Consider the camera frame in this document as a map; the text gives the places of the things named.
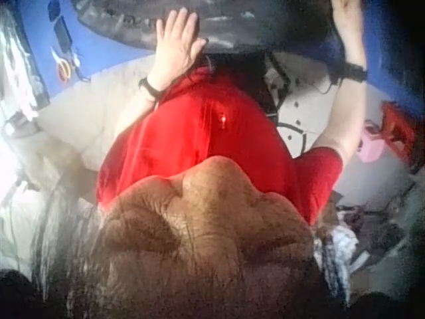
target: dark hair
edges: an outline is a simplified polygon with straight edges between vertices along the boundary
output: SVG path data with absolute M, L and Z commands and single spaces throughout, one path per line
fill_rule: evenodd
M 269 301 L 250 300 L 239 272 L 226 285 L 214 274 L 181 276 L 185 291 L 144 267 L 149 252 L 108 243 L 104 217 L 56 190 L 34 239 L 33 283 L 50 318 L 338 318 L 315 261 L 281 265 L 288 289 Z

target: red polo shirt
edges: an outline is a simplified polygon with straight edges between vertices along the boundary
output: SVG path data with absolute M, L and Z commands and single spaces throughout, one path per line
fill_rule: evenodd
M 212 77 L 199 68 L 156 112 L 118 136 L 99 172 L 98 201 L 107 207 L 147 176 L 170 177 L 217 155 L 234 160 L 258 190 L 288 198 L 309 224 L 342 170 L 329 148 L 293 159 L 273 123 L 229 74 Z

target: wristwatch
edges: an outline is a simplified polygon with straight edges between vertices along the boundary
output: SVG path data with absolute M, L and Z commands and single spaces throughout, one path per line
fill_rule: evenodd
M 155 101 L 160 100 L 164 96 L 164 94 L 166 92 L 166 90 L 164 90 L 164 91 L 158 91 L 158 90 L 154 89 L 152 87 L 152 85 L 150 85 L 149 82 L 147 81 L 147 78 L 140 79 L 140 81 L 139 81 L 139 89 L 141 87 L 144 87 L 148 91 L 148 93 L 150 95 L 152 95 L 152 97 L 155 99 Z
M 367 71 L 360 65 L 345 62 L 340 68 L 339 76 L 362 83 L 367 80 Z

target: pink container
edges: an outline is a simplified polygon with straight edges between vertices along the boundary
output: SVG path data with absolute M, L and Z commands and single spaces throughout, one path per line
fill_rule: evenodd
M 385 141 L 379 133 L 379 127 L 372 121 L 366 120 L 361 132 L 361 142 L 357 149 L 357 155 L 361 161 L 370 163 L 379 159 L 384 147 Z

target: blue wall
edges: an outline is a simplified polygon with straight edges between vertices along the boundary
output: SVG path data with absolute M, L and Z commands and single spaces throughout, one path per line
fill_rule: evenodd
M 52 98 L 78 81 L 75 74 L 68 84 L 59 81 L 56 63 L 50 51 L 60 48 L 53 31 L 54 23 L 48 19 L 47 5 L 50 0 L 17 0 L 24 30 L 34 54 L 35 62 Z M 77 21 L 71 1 L 60 0 L 60 10 L 73 40 L 72 49 L 80 55 L 81 71 L 91 76 L 101 70 L 136 58 L 152 54 L 151 51 L 135 49 L 113 40 L 101 37 Z
M 424 53 L 407 40 L 406 33 L 397 24 L 385 3 L 385 0 L 366 1 L 363 41 L 369 69 L 368 83 L 387 93 L 406 113 L 415 118 L 423 118 Z M 343 58 L 341 50 L 339 40 L 331 36 L 325 42 L 312 43 L 308 47 L 294 47 L 289 51 L 331 65 Z M 389 65 L 401 72 L 398 78 L 391 74 Z M 403 83 L 409 72 L 417 76 L 418 86 L 422 82 L 420 92 L 415 92 L 410 84 Z

